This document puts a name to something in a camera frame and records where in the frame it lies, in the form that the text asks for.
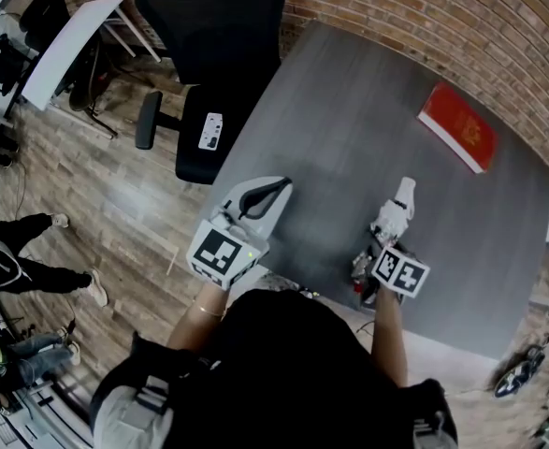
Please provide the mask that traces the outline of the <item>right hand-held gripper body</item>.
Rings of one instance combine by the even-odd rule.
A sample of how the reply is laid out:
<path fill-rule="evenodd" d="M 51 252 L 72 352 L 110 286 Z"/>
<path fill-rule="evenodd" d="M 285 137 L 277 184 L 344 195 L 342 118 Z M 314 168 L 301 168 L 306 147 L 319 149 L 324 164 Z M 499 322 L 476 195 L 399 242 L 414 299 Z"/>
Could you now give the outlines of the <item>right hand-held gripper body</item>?
<path fill-rule="evenodd" d="M 404 297 L 415 298 L 423 287 L 430 267 L 386 246 L 377 257 L 370 275 L 380 284 Z"/>

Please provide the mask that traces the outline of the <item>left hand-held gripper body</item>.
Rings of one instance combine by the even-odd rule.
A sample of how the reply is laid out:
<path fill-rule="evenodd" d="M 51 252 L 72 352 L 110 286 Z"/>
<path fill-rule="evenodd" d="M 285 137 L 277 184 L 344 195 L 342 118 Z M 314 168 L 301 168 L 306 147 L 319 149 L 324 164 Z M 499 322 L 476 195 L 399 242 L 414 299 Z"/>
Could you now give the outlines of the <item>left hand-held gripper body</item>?
<path fill-rule="evenodd" d="M 268 253 L 269 244 L 223 207 L 203 219 L 187 252 L 187 263 L 201 278 L 229 291 Z"/>

